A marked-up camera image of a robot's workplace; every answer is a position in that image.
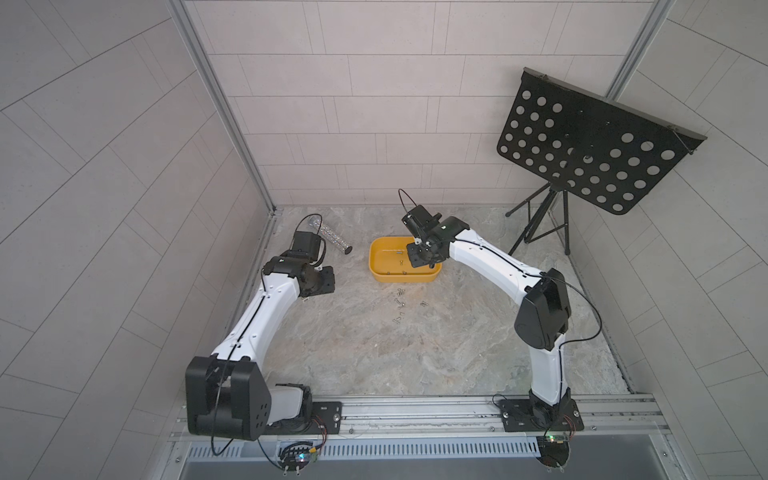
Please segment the yellow plastic storage box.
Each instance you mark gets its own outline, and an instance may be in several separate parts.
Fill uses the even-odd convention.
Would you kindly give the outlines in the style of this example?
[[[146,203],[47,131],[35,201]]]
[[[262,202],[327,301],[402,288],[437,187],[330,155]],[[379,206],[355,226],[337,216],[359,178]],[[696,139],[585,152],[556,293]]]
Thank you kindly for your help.
[[[413,237],[388,236],[375,239],[369,249],[369,270],[381,283],[428,283],[441,272],[442,265],[434,268],[414,268],[408,257],[407,245]]]

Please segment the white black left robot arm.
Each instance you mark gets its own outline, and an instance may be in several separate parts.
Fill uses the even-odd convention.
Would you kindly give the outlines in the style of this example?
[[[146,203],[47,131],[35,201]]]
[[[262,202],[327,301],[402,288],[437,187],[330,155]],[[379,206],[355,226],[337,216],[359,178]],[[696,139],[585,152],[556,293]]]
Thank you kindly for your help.
[[[255,441],[282,422],[311,423],[307,386],[268,386],[262,372],[269,346],[291,306],[301,298],[335,291],[331,266],[275,256],[256,294],[232,331],[208,356],[185,371],[187,428],[193,435]]]

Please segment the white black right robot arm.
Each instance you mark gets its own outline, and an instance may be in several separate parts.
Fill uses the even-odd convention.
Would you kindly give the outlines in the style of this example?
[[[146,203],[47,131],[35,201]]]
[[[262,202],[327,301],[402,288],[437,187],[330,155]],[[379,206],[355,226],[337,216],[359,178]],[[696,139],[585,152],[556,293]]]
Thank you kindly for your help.
[[[412,266],[455,260],[499,287],[518,306],[514,329],[529,347],[530,393],[549,407],[559,405],[568,390],[561,349],[571,315],[563,275],[524,264],[453,216],[442,221],[418,206],[402,222],[414,237],[407,246]]]

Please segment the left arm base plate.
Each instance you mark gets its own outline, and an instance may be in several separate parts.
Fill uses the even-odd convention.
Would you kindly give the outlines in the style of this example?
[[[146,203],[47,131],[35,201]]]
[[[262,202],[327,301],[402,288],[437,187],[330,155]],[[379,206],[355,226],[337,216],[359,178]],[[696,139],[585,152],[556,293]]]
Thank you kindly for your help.
[[[311,411],[304,409],[294,419],[268,425],[264,435],[336,435],[340,432],[342,413],[342,402],[314,402]]]

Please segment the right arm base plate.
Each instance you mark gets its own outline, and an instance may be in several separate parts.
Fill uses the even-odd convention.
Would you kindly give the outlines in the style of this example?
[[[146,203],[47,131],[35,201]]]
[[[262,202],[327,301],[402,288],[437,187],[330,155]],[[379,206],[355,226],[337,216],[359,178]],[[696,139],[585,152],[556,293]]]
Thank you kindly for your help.
[[[584,430],[584,422],[576,402],[566,395],[555,406],[529,396],[494,400],[506,432],[564,432]]]

